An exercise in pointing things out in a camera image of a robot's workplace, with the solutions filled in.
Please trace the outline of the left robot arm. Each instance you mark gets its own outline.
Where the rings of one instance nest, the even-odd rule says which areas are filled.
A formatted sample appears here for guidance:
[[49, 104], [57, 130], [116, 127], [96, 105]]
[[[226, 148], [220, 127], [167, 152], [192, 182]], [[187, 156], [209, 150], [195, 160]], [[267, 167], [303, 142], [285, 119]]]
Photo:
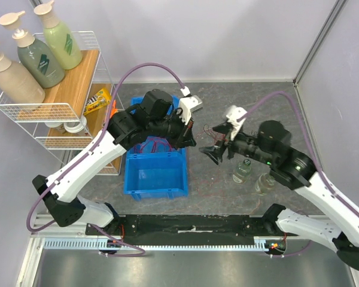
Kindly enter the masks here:
[[97, 225], [106, 235], [115, 234], [120, 225], [114, 208], [79, 196], [83, 186], [103, 167], [148, 137], [164, 138], [175, 149], [196, 146], [191, 113], [201, 106], [197, 96], [186, 96], [175, 108], [170, 94], [154, 89], [145, 94], [141, 103], [115, 113], [107, 127], [64, 168], [48, 177], [38, 175], [33, 179], [54, 222], [60, 227], [84, 222]]

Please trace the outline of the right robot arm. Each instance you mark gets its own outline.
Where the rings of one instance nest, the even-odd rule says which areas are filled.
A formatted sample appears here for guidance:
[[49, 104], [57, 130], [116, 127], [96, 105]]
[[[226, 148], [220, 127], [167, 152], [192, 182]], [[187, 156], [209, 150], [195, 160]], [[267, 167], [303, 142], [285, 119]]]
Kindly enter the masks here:
[[279, 122], [264, 121], [255, 136], [233, 134], [230, 123], [215, 126], [226, 137], [213, 146], [201, 147], [213, 162], [243, 155], [270, 167], [276, 182], [313, 203], [331, 219], [325, 224], [273, 204], [263, 215], [262, 228], [268, 235], [280, 231], [297, 234], [331, 250], [348, 266], [359, 271], [359, 207], [336, 188], [306, 154], [291, 147], [291, 133]]

